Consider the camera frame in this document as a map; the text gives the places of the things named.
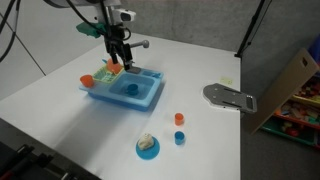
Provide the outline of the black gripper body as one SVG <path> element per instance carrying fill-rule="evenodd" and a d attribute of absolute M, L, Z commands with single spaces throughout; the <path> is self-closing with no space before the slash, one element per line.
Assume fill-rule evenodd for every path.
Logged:
<path fill-rule="evenodd" d="M 131 37 L 131 31 L 123 23 L 110 25 L 104 36 L 104 43 L 109 54 L 124 54 L 124 42 Z"/>

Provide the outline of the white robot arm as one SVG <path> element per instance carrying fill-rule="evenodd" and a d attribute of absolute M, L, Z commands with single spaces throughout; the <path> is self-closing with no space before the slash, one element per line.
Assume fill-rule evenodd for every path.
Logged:
<path fill-rule="evenodd" d="M 102 36 L 107 53 L 112 62 L 117 63 L 120 57 L 124 69 L 132 68 L 131 47 L 126 40 L 131 37 L 131 31 L 124 26 L 125 22 L 135 20 L 136 13 L 121 7 L 120 0 L 44 0 L 55 8 L 71 8 L 84 22 L 85 26 L 94 32 L 95 37 Z M 78 7 L 95 7 L 97 22 L 89 22 L 78 10 Z"/>

